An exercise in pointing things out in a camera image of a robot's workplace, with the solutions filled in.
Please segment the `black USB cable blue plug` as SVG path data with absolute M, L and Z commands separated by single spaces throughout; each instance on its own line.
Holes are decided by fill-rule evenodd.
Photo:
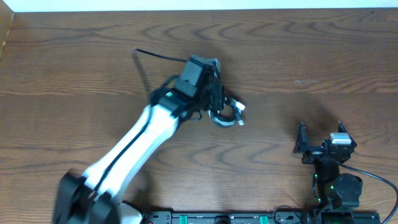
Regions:
M 221 114 L 225 105 L 229 106 L 233 110 L 233 114 L 231 116 L 223 116 Z M 208 114 L 211 121 L 221 128 L 229 128 L 234 126 L 236 123 L 242 126 L 244 125 L 242 112 L 245 108 L 246 106 L 244 104 L 234 98 L 211 95 Z

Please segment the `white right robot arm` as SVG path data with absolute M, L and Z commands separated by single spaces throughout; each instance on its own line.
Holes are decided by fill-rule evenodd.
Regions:
M 337 132 L 331 133 L 320 146 L 309 146 L 305 125 L 298 125 L 293 152 L 302 155 L 302 164 L 314 165 L 313 180 L 320 205 L 331 205 L 333 210 L 359 207 L 363 181 L 353 174 L 340 172 L 340 165 L 351 158 L 356 147 L 341 122 Z

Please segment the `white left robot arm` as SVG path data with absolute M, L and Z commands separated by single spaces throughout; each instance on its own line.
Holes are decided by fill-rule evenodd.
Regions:
M 58 185 L 52 223 L 141 223 L 144 215 L 122 197 L 151 154 L 198 110 L 216 101 L 220 63 L 192 55 L 179 76 L 149 98 L 136 124 L 81 176 L 66 173 Z

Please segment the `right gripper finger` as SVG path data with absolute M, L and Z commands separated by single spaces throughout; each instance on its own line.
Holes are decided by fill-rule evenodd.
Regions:
M 338 132 L 339 133 L 347 133 L 348 132 L 341 121 L 338 121 Z
M 307 139 L 307 134 L 305 131 L 305 125 L 303 122 L 301 122 L 298 125 L 298 136 L 297 140 L 295 142 L 295 146 L 293 149 L 293 153 L 304 153 L 308 148 L 308 139 Z

